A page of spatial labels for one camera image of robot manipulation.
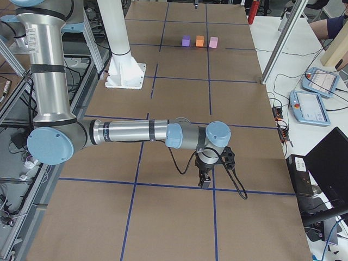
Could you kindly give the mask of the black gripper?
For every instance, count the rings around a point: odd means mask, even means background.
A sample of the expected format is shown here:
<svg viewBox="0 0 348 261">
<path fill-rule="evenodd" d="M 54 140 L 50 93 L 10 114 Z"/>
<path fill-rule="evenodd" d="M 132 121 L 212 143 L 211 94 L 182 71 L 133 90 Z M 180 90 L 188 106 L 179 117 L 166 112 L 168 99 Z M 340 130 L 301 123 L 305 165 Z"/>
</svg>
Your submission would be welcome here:
<svg viewBox="0 0 348 261">
<path fill-rule="evenodd" d="M 199 156 L 195 158 L 195 166 L 198 167 L 198 176 L 199 183 L 198 186 L 200 188 L 207 189 L 210 186 L 211 178 L 209 177 L 209 172 L 214 168 L 215 165 L 219 165 L 220 160 L 218 159 L 214 163 L 205 163 L 200 159 Z"/>
</svg>

